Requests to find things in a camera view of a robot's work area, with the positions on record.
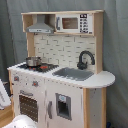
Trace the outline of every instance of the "toy kitchen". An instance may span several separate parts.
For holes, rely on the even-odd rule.
[[[103,11],[22,13],[28,57],[9,67],[13,116],[37,128],[106,128],[106,87],[115,76],[102,69]]]

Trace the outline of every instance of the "white tile backsplash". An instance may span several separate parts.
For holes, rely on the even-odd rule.
[[[88,50],[95,56],[95,44],[95,37],[34,35],[35,55],[41,56],[43,62],[74,68],[82,51]],[[83,62],[88,63],[88,69],[95,69],[88,55],[83,56]]]

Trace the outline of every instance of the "microwave door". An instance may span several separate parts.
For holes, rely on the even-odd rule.
[[[80,14],[57,14],[56,31],[80,33]]]

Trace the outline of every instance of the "utensil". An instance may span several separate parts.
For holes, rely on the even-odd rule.
[[[41,57],[38,56],[27,57],[26,64],[31,67],[39,66],[41,65]]]

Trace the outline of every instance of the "stovetop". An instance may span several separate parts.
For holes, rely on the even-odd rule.
[[[58,67],[58,65],[42,63],[40,66],[36,66],[36,67],[30,67],[30,66],[27,66],[27,64],[23,64],[23,65],[18,66],[17,68],[22,68],[22,69],[27,69],[30,71],[46,73],[46,72],[48,72],[52,69],[55,69],[57,67]]]

